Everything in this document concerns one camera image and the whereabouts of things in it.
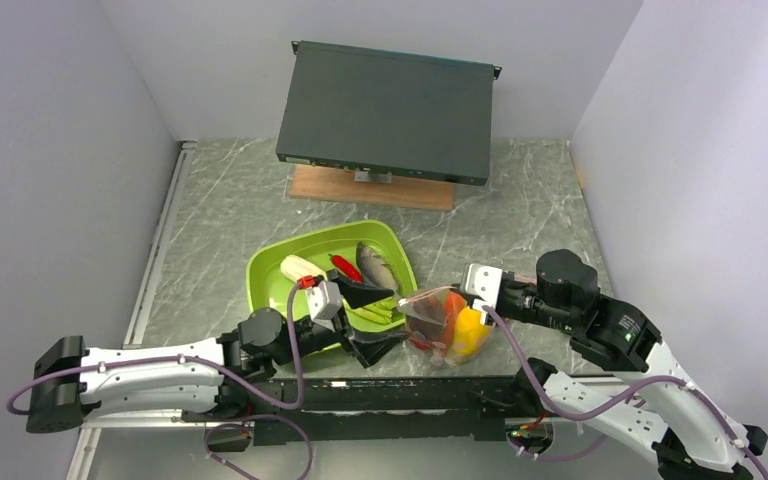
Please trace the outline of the grey toy fish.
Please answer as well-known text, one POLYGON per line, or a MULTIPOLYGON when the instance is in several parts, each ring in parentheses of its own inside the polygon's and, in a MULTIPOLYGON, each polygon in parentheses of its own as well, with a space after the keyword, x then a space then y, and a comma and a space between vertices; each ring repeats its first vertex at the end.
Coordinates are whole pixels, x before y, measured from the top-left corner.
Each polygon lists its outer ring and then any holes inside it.
POLYGON ((356 264, 366 283, 400 294, 400 283, 383 257, 364 242, 356 247, 356 264))

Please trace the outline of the yellow bell pepper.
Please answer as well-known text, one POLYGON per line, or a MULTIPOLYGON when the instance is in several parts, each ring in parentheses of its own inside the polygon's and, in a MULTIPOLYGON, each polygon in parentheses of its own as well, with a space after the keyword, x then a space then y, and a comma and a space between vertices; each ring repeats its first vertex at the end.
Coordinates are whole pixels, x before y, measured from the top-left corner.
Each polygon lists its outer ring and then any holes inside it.
POLYGON ((461 309, 455 317, 445 361, 449 365, 461 365, 472 360, 491 333, 492 328, 482 324, 479 311, 469 307, 461 309))

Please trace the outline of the orange red chili pepper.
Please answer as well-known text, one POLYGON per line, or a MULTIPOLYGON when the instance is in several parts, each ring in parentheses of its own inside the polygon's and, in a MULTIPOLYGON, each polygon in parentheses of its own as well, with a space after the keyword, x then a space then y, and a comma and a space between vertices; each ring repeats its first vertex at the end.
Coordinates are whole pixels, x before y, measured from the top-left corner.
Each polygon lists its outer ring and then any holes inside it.
POLYGON ((448 290, 442 301, 442 327, 438 338, 433 341, 441 354, 447 354, 453 345, 455 327, 459 313, 467 307, 466 299, 458 292, 448 290))

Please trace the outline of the clear pink zip top bag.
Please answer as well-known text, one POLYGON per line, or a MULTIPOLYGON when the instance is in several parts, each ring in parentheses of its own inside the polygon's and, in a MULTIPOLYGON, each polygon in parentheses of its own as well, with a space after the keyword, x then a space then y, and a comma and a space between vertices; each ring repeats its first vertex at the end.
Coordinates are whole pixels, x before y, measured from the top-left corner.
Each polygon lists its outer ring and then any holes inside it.
POLYGON ((483 311, 475 310, 467 295, 446 285, 415 292, 397 302, 405 316, 407 340, 426 352, 436 366, 459 366, 484 348, 492 328, 482 323, 483 311))

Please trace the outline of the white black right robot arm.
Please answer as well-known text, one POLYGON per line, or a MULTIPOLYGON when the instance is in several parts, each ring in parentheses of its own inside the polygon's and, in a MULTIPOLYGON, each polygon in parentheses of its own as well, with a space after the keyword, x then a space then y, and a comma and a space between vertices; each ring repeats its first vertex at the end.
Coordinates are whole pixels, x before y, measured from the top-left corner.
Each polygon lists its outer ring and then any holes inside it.
POLYGON ((559 331, 586 361, 625 385, 614 395, 510 344, 521 369, 511 388, 517 411, 545 409, 580 422, 635 451, 663 479, 768 478, 759 460, 766 432, 729 418, 674 357, 660 330, 637 307, 601 293, 597 271, 569 250, 543 254, 526 281, 496 267, 467 276, 470 291, 505 336, 510 320, 559 331))

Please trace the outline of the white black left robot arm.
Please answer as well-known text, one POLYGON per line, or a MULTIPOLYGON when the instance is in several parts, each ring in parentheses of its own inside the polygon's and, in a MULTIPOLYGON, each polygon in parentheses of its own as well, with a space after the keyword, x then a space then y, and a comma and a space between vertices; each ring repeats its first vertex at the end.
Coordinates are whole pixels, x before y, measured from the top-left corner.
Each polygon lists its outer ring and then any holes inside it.
POLYGON ((303 357, 339 345, 362 366, 377 363, 402 340, 394 329, 364 331, 350 312, 394 315, 395 290, 336 272, 297 278, 286 310, 255 310, 216 338, 148 349, 88 347, 82 336, 59 339, 34 365, 31 383, 7 402, 25 430, 46 434, 105 415, 178 409, 232 420, 268 405, 305 403, 303 357))

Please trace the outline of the green celery stalks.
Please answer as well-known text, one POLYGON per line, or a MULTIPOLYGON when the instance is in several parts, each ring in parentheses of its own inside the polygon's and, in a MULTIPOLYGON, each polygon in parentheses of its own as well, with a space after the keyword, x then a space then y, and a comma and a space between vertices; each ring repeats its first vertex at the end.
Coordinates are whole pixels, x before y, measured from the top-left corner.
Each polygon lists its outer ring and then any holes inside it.
MULTIPOLYGON (((295 282, 303 277, 325 276, 326 271, 298 255, 288 255, 280 263, 282 275, 295 282)), ((359 309, 349 309, 349 312, 360 319, 378 325, 390 325, 402 322, 405 317, 396 310, 396 303, 387 299, 367 305, 359 309)))

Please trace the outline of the green plastic tray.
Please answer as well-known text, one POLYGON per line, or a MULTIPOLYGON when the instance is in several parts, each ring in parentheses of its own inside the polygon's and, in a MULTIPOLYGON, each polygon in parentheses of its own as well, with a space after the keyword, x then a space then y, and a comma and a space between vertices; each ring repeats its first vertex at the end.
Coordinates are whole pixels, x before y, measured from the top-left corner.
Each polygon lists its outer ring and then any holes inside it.
POLYGON ((325 271, 334 267, 330 261, 332 255, 357 266, 359 243, 370 247, 388 264, 401 295, 418 289, 412 265, 395 232, 383 222, 362 220, 298 235, 258 250, 246 268, 249 310, 270 307, 286 313, 292 281, 280 271, 285 257, 299 256, 325 271))

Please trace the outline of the wooden board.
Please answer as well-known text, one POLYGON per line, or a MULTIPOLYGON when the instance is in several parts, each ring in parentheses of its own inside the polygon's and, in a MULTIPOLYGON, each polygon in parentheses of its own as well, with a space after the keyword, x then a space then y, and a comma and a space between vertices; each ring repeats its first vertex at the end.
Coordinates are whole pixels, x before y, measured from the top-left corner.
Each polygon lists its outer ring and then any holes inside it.
POLYGON ((409 177, 390 183, 355 180, 355 173, 340 169, 297 165, 289 182, 290 198, 380 206, 450 211, 455 185, 409 177))

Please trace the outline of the dark grey rack device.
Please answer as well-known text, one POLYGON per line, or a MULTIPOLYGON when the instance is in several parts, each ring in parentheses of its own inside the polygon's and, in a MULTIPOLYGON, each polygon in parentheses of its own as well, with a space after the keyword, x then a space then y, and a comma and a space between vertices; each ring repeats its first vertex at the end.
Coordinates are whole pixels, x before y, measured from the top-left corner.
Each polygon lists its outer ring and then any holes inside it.
POLYGON ((314 41, 293 51, 280 161, 486 184, 500 67, 314 41))

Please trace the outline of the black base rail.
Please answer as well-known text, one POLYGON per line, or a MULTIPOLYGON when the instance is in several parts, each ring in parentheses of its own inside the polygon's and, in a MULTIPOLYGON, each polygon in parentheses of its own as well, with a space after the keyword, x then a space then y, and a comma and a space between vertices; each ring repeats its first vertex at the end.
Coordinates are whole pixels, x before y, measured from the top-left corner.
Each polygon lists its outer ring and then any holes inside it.
POLYGON ((314 378, 304 382, 304 402, 281 410, 240 387, 223 386, 219 404, 199 413, 183 410, 187 423, 240 420, 255 446, 314 442, 467 438, 502 441, 516 430, 537 431, 550 413, 521 375, 454 377, 314 378))

